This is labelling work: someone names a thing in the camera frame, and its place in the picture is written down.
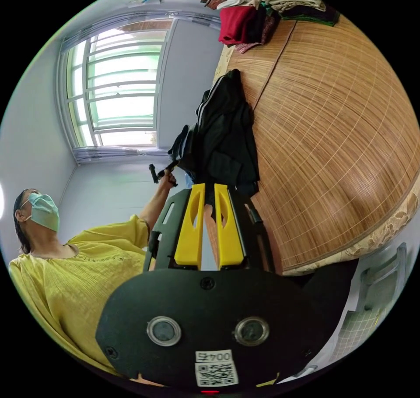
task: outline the pile of clothes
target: pile of clothes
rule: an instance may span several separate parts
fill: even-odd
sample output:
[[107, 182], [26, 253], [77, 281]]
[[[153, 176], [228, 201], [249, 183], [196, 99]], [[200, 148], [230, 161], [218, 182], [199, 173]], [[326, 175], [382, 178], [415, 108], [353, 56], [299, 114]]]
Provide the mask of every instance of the pile of clothes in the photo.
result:
[[280, 19], [333, 26], [340, 15], [321, 0], [226, 0], [217, 9], [219, 41], [241, 53], [267, 43]]
[[218, 78], [204, 92], [196, 110], [197, 122], [185, 125], [168, 151], [186, 173], [187, 186], [204, 183], [204, 202], [213, 206], [214, 184], [228, 185], [251, 197], [258, 192], [259, 169], [252, 126], [239, 70]]

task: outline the curtain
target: curtain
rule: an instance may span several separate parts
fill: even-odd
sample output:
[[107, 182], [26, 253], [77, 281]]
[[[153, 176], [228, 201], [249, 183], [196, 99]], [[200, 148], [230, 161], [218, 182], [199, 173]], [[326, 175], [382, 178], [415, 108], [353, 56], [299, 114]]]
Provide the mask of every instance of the curtain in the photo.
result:
[[127, 158], [139, 158], [144, 161], [157, 161], [161, 164], [169, 163], [170, 158], [165, 150], [160, 148], [130, 148], [130, 147], [76, 147], [73, 148], [73, 156], [77, 164], [115, 162]]
[[191, 21], [193, 23], [198, 23], [200, 25], [220, 30], [220, 18], [218, 16], [206, 13], [176, 10], [135, 11], [99, 20], [89, 26], [84, 27], [73, 35], [64, 38], [61, 44], [61, 53], [68, 51], [84, 40], [90, 39], [99, 33], [106, 32], [117, 27], [130, 25], [139, 21], [163, 18], [174, 18], [178, 20]]

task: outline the yellow bracket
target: yellow bracket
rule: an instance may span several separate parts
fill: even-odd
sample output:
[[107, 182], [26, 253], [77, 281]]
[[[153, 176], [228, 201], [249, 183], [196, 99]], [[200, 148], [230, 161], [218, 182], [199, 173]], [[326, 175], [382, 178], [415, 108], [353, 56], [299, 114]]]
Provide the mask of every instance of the yellow bracket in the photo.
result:
[[226, 185], [214, 185], [219, 269], [225, 265], [239, 265], [244, 260], [235, 215]]
[[201, 269], [201, 252], [203, 246], [203, 217], [204, 217], [204, 193], [205, 184], [193, 185], [178, 245], [175, 251], [175, 262], [178, 265], [193, 265]]
[[259, 384], [256, 387], [260, 387], [260, 386], [268, 386], [268, 385], [274, 385], [274, 382], [278, 379], [280, 373], [277, 374], [276, 379], [273, 380], [269, 380], [268, 382], [264, 382], [263, 384]]

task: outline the face mask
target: face mask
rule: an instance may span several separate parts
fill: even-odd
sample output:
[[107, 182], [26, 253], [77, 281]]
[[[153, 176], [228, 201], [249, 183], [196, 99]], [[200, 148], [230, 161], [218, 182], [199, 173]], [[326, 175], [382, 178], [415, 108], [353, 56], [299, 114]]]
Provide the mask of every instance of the face mask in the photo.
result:
[[60, 217], [58, 215], [58, 208], [54, 204], [52, 198], [49, 195], [41, 195], [32, 192], [29, 194], [28, 200], [22, 204], [22, 207], [28, 201], [32, 204], [32, 214], [26, 220], [31, 219], [41, 226], [58, 232]]

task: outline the bed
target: bed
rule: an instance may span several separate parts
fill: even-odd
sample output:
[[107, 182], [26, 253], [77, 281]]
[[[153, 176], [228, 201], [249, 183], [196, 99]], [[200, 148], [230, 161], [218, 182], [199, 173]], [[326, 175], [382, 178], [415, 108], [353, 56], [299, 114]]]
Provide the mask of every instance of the bed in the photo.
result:
[[[281, 21], [264, 45], [224, 47], [215, 80], [241, 71], [254, 108], [260, 191], [276, 268], [303, 275], [380, 249], [420, 197], [420, 130], [396, 74], [341, 16]], [[216, 225], [205, 216], [217, 260]]]

